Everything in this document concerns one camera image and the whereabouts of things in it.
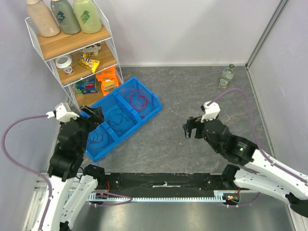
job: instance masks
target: white container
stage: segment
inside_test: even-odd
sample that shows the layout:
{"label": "white container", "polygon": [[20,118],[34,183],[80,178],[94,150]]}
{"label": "white container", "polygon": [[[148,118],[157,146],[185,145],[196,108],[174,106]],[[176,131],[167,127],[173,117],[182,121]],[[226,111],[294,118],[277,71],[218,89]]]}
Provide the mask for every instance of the white container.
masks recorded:
{"label": "white container", "polygon": [[56,66],[62,69],[65,73],[70,74],[73,72],[72,64],[72,56],[71,55],[63,55],[59,58],[56,58]]}

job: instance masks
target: plastic bottle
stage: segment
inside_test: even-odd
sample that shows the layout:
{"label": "plastic bottle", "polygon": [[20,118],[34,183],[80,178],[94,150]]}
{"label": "plastic bottle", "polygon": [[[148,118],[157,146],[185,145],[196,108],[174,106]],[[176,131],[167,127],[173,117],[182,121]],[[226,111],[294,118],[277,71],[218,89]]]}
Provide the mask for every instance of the plastic bottle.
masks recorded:
{"label": "plastic bottle", "polygon": [[50,7],[64,33],[73,35],[81,30],[73,8],[67,0],[51,0]]}
{"label": "plastic bottle", "polygon": [[56,20],[43,1],[26,0],[26,2],[28,15],[43,37],[52,37],[60,33]]}
{"label": "plastic bottle", "polygon": [[74,0],[73,8],[84,33],[92,34],[101,30],[102,24],[92,0]]}
{"label": "plastic bottle", "polygon": [[234,68],[234,65],[230,64],[228,68],[223,70],[220,80],[219,80],[220,87],[226,88],[229,85],[234,75],[233,68]]}

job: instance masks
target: white tooth rack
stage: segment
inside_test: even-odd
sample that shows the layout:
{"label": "white tooth rack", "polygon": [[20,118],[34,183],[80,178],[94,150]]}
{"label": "white tooth rack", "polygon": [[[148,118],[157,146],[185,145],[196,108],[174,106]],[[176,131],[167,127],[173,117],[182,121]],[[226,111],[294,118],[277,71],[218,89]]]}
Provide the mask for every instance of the white tooth rack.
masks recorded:
{"label": "white tooth rack", "polygon": [[[72,195],[72,192],[68,194],[67,199]],[[223,193],[214,192],[214,197],[136,197],[132,202],[226,202],[222,199]],[[122,202],[128,201],[127,198],[121,197],[109,197],[107,199],[95,199],[96,193],[91,193],[87,201],[91,202]]]}

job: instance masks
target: gray wall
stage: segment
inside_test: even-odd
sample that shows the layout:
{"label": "gray wall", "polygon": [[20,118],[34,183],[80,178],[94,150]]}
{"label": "gray wall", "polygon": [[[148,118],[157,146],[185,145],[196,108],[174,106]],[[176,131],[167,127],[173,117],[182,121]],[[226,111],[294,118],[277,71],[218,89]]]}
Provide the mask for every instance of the gray wall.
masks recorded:
{"label": "gray wall", "polygon": [[[26,116],[45,114],[66,94],[32,47],[24,19],[26,1],[0,2],[0,134]],[[36,119],[17,125],[7,136],[7,149],[18,161],[46,171],[56,137],[55,120]],[[19,231],[37,177],[11,164],[0,151],[0,230]]]}
{"label": "gray wall", "polygon": [[96,2],[121,64],[229,65],[246,63],[279,0]]}
{"label": "gray wall", "polygon": [[251,67],[277,158],[308,174],[308,1],[291,0]]}

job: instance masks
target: light green bottle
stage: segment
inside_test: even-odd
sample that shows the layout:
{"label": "light green bottle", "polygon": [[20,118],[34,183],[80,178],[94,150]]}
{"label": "light green bottle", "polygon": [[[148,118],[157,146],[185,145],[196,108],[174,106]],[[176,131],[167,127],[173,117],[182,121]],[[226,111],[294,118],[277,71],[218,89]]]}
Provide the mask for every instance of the light green bottle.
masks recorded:
{"label": "light green bottle", "polygon": [[64,33],[73,35],[81,30],[73,8],[67,0],[51,0],[50,7]]}
{"label": "light green bottle", "polygon": [[101,30],[102,24],[92,0],[74,0],[73,8],[84,33],[92,34]]}

